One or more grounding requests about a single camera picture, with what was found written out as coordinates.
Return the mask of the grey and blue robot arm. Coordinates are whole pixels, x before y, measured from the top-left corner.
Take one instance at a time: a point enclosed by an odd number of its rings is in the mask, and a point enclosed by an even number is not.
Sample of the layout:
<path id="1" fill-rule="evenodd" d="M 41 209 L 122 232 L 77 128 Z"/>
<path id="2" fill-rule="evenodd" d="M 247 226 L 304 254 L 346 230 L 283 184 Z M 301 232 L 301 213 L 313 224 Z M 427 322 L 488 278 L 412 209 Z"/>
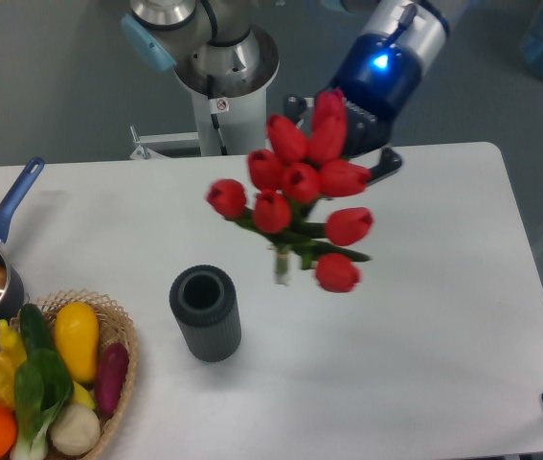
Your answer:
<path id="1" fill-rule="evenodd" d="M 191 93 L 196 143 L 204 156 L 264 148 L 266 90 L 279 69 L 274 39 L 255 26 L 249 1 L 134 1 L 123 33 L 150 67 L 173 70 Z M 465 1 L 329 1 L 365 13 L 364 28 L 328 81 L 344 94 L 354 158 L 377 151 L 373 182 L 396 173 L 396 117 L 430 69 L 467 8 Z"/>

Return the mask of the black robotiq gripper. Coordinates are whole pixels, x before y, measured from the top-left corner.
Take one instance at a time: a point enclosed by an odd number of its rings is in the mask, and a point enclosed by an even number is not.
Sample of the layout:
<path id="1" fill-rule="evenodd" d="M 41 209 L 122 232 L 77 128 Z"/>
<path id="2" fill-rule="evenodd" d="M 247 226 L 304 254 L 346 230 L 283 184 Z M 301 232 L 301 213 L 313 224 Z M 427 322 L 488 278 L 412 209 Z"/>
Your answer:
<path id="1" fill-rule="evenodd" d="M 363 34 L 330 80 L 346 100 L 348 134 L 344 154 L 349 158 L 387 145 L 396 116 L 421 80 L 418 59 L 401 47 L 385 47 L 378 34 Z M 295 94 L 283 98 L 283 116 L 301 128 L 315 105 L 313 97 Z M 369 185 L 397 173 L 402 157 L 391 147 L 381 150 L 378 163 L 369 168 Z"/>

